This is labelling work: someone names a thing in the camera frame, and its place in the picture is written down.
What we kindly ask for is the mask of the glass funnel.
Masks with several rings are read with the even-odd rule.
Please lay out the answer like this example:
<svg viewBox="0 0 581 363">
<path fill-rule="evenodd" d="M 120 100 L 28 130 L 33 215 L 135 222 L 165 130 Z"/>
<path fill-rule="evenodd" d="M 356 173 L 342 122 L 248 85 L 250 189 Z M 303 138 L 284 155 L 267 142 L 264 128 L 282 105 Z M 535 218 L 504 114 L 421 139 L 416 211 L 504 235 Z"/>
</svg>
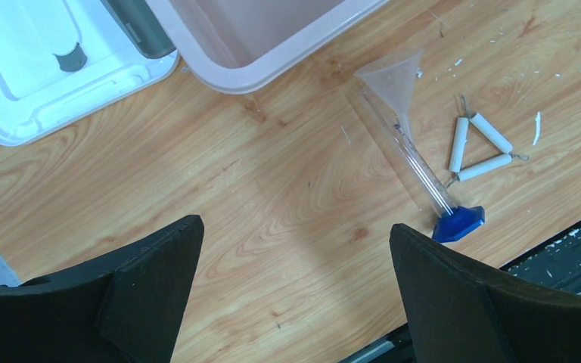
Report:
<svg viewBox="0 0 581 363">
<path fill-rule="evenodd" d="M 396 115 L 397 122 L 413 141 L 409 108 L 423 48 L 406 49 L 387 55 L 359 68 L 360 78 Z"/>
</svg>

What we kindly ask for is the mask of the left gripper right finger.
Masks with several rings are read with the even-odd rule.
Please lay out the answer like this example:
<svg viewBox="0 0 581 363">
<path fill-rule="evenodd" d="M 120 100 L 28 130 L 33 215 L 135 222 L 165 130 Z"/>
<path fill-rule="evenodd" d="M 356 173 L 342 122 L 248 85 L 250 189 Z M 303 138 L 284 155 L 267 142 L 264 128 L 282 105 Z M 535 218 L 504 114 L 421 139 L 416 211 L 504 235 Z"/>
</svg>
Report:
<svg viewBox="0 0 581 363">
<path fill-rule="evenodd" d="M 419 362 L 581 362 L 581 296 L 516 278 L 405 224 L 390 252 Z"/>
</svg>

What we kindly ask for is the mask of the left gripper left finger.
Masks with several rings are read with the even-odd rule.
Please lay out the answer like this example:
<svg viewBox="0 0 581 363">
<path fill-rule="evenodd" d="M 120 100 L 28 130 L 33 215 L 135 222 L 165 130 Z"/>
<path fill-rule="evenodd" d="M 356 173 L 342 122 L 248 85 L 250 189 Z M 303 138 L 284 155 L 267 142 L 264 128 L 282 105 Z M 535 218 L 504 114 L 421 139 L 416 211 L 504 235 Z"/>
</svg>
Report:
<svg viewBox="0 0 581 363">
<path fill-rule="evenodd" d="M 0 285 L 0 362 L 168 362 L 204 239 L 189 215 L 78 265 Z"/>
</svg>

